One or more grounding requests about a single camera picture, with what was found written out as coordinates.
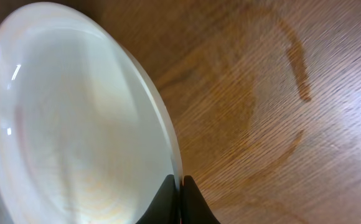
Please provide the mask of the white plate front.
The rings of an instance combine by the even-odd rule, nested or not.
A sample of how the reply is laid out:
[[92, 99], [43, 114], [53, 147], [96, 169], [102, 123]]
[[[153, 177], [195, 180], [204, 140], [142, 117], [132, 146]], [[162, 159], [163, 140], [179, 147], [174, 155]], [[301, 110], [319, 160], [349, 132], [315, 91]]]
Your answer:
[[182, 161], [163, 100], [96, 22], [52, 2], [0, 24], [0, 194], [14, 223], [138, 223]]

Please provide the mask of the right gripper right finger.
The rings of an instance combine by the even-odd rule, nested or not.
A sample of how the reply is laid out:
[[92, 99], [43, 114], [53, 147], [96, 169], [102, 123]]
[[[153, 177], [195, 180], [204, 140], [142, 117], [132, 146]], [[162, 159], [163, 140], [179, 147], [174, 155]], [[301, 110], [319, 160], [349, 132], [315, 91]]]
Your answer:
[[183, 180], [180, 213], [182, 224], [220, 224], [190, 175]]

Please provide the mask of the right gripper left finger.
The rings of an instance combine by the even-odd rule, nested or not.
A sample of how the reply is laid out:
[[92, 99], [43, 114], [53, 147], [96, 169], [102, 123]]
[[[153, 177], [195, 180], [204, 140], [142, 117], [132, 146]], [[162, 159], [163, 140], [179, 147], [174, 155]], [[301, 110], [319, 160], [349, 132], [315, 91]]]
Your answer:
[[178, 191], [172, 174], [166, 176], [136, 224], [179, 224]]

